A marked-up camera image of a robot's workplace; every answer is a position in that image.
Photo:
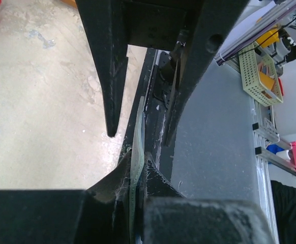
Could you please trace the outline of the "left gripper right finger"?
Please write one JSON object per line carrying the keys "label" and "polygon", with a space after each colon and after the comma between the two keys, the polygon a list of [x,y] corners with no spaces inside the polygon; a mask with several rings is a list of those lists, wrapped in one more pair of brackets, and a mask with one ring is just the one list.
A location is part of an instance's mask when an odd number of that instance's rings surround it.
{"label": "left gripper right finger", "polygon": [[274,243],[262,210],[243,200],[189,199],[145,153],[143,243]]}

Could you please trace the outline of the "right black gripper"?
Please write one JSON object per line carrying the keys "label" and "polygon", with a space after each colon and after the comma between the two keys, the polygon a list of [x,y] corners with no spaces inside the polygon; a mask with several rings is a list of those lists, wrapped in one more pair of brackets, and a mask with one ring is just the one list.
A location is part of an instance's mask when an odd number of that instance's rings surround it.
{"label": "right black gripper", "polygon": [[76,4],[101,86],[109,137],[119,126],[128,44],[173,50],[188,37],[176,64],[165,121],[168,146],[188,99],[248,1],[79,0]]}

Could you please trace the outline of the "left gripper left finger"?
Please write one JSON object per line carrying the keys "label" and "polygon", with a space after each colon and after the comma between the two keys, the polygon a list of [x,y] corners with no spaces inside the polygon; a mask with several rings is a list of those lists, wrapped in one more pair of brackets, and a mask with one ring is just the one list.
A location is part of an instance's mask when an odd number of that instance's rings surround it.
{"label": "left gripper left finger", "polygon": [[0,190],[0,243],[129,243],[130,163],[86,190]]}

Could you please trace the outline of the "green leather card holder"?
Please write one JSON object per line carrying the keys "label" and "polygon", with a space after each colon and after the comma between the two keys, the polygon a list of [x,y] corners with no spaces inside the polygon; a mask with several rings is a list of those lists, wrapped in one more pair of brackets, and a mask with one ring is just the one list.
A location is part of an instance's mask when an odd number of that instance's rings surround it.
{"label": "green leather card holder", "polygon": [[135,243],[135,208],[136,208],[136,187],[144,166],[144,104],[145,97],[141,96],[136,114],[134,128],[129,186],[129,239]]}

